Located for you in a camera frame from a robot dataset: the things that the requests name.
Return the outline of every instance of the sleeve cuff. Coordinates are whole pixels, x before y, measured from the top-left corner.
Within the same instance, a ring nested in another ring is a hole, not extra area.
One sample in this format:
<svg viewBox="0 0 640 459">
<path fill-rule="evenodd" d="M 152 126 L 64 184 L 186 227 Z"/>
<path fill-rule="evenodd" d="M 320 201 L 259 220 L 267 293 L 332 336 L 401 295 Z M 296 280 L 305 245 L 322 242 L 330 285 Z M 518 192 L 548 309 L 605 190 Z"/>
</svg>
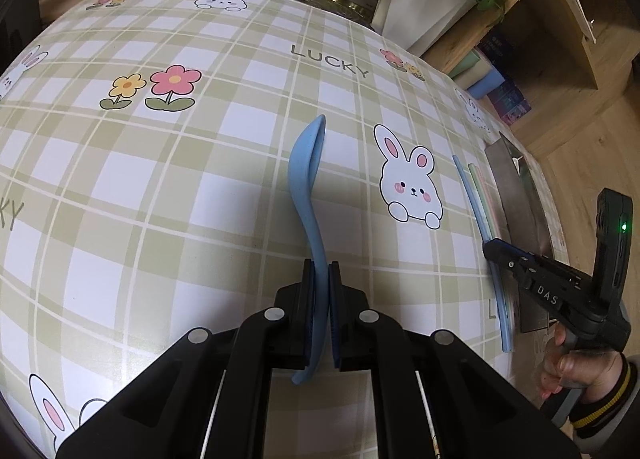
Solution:
<svg viewBox="0 0 640 459">
<path fill-rule="evenodd" d="M 578 437 L 588 439 L 598 433 L 625 405 L 638 381 L 638 368 L 622 356 L 622 372 L 611 392 L 596 403 L 577 405 L 569 415 Z"/>
</svg>

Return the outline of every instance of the book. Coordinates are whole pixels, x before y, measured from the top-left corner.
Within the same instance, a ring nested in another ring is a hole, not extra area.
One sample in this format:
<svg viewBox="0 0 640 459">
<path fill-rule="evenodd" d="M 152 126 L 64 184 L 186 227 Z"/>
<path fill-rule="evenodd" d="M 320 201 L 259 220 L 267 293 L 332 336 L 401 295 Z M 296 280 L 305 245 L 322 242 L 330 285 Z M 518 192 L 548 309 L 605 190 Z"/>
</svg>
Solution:
<svg viewBox="0 0 640 459">
<path fill-rule="evenodd" d="M 498 26 L 489 31 L 478 44 L 479 49 L 498 70 L 504 70 L 504 63 L 513 53 L 513 45 L 509 43 Z"/>
<path fill-rule="evenodd" d="M 518 118 L 531 110 L 531 105 L 510 78 L 489 92 L 487 97 L 492 102 L 500 119 L 508 125 L 512 125 Z"/>
<path fill-rule="evenodd" d="M 478 61 L 475 65 L 453 78 L 453 81 L 455 81 L 456 85 L 461 89 L 467 90 L 469 87 L 478 83 L 482 78 L 487 76 L 491 69 L 494 68 L 486 56 L 484 56 L 484 54 L 482 54 L 478 49 L 474 49 L 474 52 L 478 56 Z"/>
<path fill-rule="evenodd" d="M 464 58 L 462 58 L 462 60 L 460 60 L 455 67 L 453 67 L 451 72 L 448 74 L 449 78 L 453 79 L 464 71 L 470 69 L 476 64 L 479 59 L 480 57 L 478 53 L 471 49 L 471 51 L 469 51 L 468 54 Z"/>
<path fill-rule="evenodd" d="M 504 76 L 502 76 L 496 68 L 491 67 L 489 73 L 478 83 L 469 87 L 466 92 L 468 92 L 472 98 L 480 100 L 503 83 Z"/>
</svg>

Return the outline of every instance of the table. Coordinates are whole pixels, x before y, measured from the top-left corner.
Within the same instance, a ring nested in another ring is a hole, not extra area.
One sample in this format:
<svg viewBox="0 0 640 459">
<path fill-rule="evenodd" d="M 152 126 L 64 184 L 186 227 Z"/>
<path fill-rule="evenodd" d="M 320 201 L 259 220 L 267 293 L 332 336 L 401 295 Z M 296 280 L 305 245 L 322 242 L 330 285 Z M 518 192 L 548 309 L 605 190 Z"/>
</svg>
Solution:
<svg viewBox="0 0 640 459">
<path fill-rule="evenodd" d="M 343 282 L 405 328 L 456 332 L 527 391 L 545 335 L 502 352 L 452 161 L 478 165 L 499 204 L 484 147 L 498 132 L 518 144 L 508 128 L 472 116 L 419 58 L 299 2 L 97 1 L 33 42 L 46 57 L 0 102 L 2 197 L 24 204 L 0 239 L 0 388 L 48 457 L 88 400 L 113 397 L 189 329 L 237 327 L 300 279 L 308 249 L 287 166 L 318 114 L 328 130 L 314 207 Z M 528 163 L 565 260 L 551 193 Z M 412 187 L 427 192 L 414 199 Z M 375 445 L 367 373 L 336 373 L 327 352 L 305 385 L 274 374 L 267 457 L 369 457 Z"/>
</svg>

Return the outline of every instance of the yellow flower cartoon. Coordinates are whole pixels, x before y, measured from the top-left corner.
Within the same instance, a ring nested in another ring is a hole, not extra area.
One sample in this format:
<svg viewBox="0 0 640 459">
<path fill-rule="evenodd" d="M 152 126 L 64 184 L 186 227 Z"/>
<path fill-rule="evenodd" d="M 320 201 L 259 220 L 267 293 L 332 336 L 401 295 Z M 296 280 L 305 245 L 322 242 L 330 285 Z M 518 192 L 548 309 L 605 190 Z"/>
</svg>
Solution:
<svg viewBox="0 0 640 459">
<path fill-rule="evenodd" d="M 405 66 L 405 67 L 408 69 L 408 71 L 409 71 L 411 74 L 413 74 L 416 78 L 418 78 L 418 79 L 419 79 L 419 80 L 421 80 L 421 81 L 424 81 L 424 76 L 422 76 L 422 73 L 420 73 L 420 70 L 419 70 L 417 67 L 415 67 L 415 66 L 413 66 L 413 65 L 411 65 L 411 64 L 409 64 L 409 63 L 405 63 L 405 64 L 404 64 L 404 66 Z"/>
<path fill-rule="evenodd" d="M 143 80 L 142 76 L 138 73 L 132 74 L 131 76 L 120 76 L 114 80 L 113 89 L 109 91 L 111 98 L 116 98 L 115 101 L 105 98 L 100 100 L 100 106 L 106 109 L 124 108 L 131 104 L 129 98 L 135 96 L 138 89 L 142 89 L 145 85 L 146 80 Z"/>
</svg>

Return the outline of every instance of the black device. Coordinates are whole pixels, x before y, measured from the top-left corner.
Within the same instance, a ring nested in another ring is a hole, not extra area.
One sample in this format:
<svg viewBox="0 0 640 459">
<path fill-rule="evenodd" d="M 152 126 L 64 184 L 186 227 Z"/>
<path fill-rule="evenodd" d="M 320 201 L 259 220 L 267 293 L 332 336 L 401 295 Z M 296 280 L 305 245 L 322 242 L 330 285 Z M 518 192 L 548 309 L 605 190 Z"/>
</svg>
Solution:
<svg viewBox="0 0 640 459">
<path fill-rule="evenodd" d="M 519 288 L 527 291 L 568 330 L 565 352 L 572 349 L 622 352 L 631 325 L 622 302 L 631 250 L 633 202 L 630 197 L 604 188 L 598 195 L 596 257 L 593 275 L 526 253 L 494 239 L 482 250 L 487 260 L 513 273 Z M 552 395 L 542 412 L 562 426 L 580 399 L 580 386 Z"/>
<path fill-rule="evenodd" d="M 446 330 L 403 330 L 330 265 L 334 359 L 370 370 L 381 459 L 579 459 L 574 443 Z M 314 267 L 238 329 L 189 331 L 66 439 L 57 459 L 262 457 L 271 370 L 308 363 Z"/>
</svg>

